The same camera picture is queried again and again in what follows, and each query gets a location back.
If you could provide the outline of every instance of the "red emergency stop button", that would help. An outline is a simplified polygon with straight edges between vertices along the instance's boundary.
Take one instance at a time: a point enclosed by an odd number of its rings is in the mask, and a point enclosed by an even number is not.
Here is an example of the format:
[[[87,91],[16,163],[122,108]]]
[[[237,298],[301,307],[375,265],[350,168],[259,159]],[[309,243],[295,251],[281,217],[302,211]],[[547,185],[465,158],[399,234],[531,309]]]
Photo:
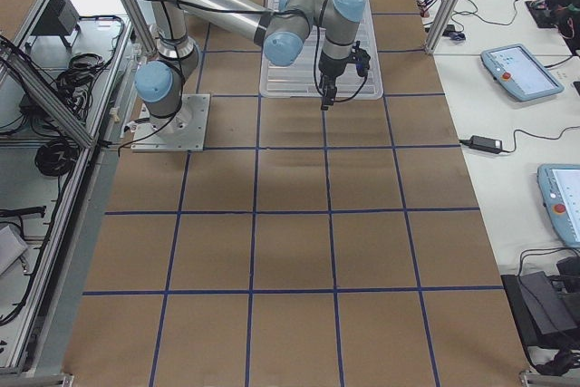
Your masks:
[[[555,204],[553,207],[555,213],[564,213],[566,212],[566,206],[563,204]]]

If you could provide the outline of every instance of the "transparent plastic bin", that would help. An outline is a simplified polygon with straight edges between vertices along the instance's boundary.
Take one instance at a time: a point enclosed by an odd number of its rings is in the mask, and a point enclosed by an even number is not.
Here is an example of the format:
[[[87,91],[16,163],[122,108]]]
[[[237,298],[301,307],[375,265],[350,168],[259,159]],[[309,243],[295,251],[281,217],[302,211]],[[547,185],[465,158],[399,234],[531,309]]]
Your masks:
[[[268,0],[269,8],[278,9],[279,0]],[[371,70],[366,84],[363,86],[356,99],[378,99],[382,97],[381,68],[377,43],[372,28],[371,8],[367,3],[359,26],[356,40],[361,42],[361,47],[371,56]],[[324,41],[324,29],[320,30],[320,47],[318,59]],[[314,49],[316,47],[316,28],[304,43],[304,48],[296,61],[288,67],[278,67],[271,64],[262,55],[262,67],[260,72],[260,93],[265,97],[320,97],[314,85]],[[316,77],[320,80],[320,72],[316,66]],[[354,64],[346,67],[344,74],[336,80],[338,98],[352,96],[363,82],[363,78],[356,73]]]

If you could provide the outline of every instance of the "white table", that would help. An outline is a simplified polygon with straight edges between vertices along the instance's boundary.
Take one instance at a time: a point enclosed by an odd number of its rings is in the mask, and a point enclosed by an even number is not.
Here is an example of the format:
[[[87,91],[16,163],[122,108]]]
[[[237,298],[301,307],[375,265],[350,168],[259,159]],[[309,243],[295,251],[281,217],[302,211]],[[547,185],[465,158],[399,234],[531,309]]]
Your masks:
[[[486,20],[509,23],[514,16],[514,0],[472,0],[478,7],[478,14]],[[556,29],[539,29],[534,19],[527,11],[526,0],[516,3],[517,16],[513,24],[501,26],[487,24],[476,16],[459,16],[455,18],[465,26],[467,40],[455,42],[449,38],[441,38],[435,50],[435,54],[480,54],[483,50],[522,43],[534,55],[563,55],[570,54],[566,43]],[[430,18],[424,19],[425,23],[432,21],[437,13],[440,3],[430,9]],[[473,5],[466,0],[459,0],[456,11],[473,11]]]
[[[540,57],[546,64],[552,56]],[[461,139],[471,135],[503,140],[513,149],[512,133],[523,129],[555,137],[568,126],[580,125],[580,95],[572,85],[580,80],[580,60],[573,58],[552,70],[565,90],[552,97],[517,102],[495,83],[478,56],[437,56],[437,68]],[[580,130],[560,140],[517,135],[515,153],[493,155],[464,148],[464,157],[488,230],[499,271],[517,272],[519,253],[536,247],[561,247],[552,229],[537,186],[542,163],[580,163]],[[554,267],[558,258],[539,257],[541,266]]]

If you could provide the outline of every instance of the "metal base plate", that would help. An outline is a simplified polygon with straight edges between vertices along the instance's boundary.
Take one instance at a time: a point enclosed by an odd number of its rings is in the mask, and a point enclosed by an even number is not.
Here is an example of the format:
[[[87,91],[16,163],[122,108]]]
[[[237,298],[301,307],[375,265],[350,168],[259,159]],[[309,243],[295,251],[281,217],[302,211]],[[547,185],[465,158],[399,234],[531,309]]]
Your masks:
[[[159,152],[159,151],[203,151],[203,144],[206,138],[206,127],[208,125],[209,94],[186,94],[182,97],[183,104],[188,105],[193,113],[193,118],[189,125],[179,134],[168,137],[152,135],[149,123],[138,124],[135,130],[134,140],[139,140],[130,147],[135,152]],[[149,111],[143,105],[140,112],[141,118],[149,117]]]

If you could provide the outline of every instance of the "brown cardboard floor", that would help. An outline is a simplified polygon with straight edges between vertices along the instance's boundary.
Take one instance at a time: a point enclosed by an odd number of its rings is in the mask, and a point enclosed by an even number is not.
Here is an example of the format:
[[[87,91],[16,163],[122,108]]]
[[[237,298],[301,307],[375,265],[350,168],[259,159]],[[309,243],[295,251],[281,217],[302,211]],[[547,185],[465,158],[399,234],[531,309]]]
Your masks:
[[[123,152],[63,367],[75,385],[519,385],[414,0],[371,6],[385,95],[326,113],[262,99],[260,52],[192,25],[207,149]]]

